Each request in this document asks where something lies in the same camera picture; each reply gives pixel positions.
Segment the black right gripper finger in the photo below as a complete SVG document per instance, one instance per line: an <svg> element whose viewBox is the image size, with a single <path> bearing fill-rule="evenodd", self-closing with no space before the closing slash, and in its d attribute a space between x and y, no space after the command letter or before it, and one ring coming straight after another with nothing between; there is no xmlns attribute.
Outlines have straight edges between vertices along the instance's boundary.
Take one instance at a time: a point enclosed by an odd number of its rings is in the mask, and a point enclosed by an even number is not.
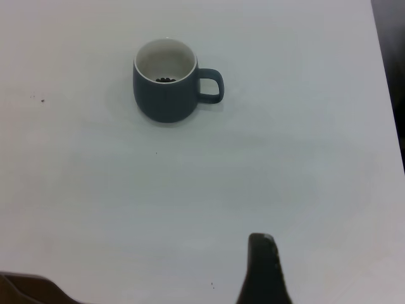
<svg viewBox="0 0 405 304"><path fill-rule="evenodd" d="M247 272L237 303L292 304L273 236L249 235Z"/></svg>

